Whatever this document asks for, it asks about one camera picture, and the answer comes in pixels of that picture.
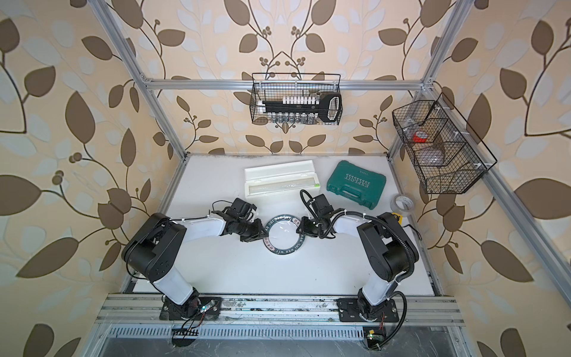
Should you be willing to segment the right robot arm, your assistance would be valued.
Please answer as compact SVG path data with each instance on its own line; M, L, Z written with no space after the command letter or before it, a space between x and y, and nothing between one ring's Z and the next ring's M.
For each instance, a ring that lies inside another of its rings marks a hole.
M309 216L303 217L297 233L319 239L334 239L339 234L357 237L373 272L358 293L361 305L378 306L393 297L399 284L415 271L419 252L403 229L397 215L379 216L334 209L327 198L301 190L300 199Z

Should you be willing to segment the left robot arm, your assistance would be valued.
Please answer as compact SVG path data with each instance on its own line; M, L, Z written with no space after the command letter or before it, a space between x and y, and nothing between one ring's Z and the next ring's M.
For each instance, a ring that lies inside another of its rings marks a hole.
M164 214L151 215L121 253L127 268L140 273L155 289L175 305L184 306L197 296L175 261L181 246L192 240L236 234L241 242L255 242L269 236L257 207L235 199L221 211L205 217L173 219Z

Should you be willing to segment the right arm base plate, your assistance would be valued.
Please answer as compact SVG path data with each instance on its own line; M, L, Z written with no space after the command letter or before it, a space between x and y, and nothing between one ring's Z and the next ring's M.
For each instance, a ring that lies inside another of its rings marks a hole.
M341 322L396 323L399 314L393 299L376 306L370 305L365 298L339 298L336 300Z

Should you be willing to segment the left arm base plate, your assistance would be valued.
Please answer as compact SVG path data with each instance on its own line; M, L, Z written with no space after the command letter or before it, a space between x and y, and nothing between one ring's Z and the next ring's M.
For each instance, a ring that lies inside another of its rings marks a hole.
M205 321L214 321L220 315L222 308L221 297L191 297L183 305L177 305L168 297L163 297L163 306L159 319L162 321L199 321L202 317Z

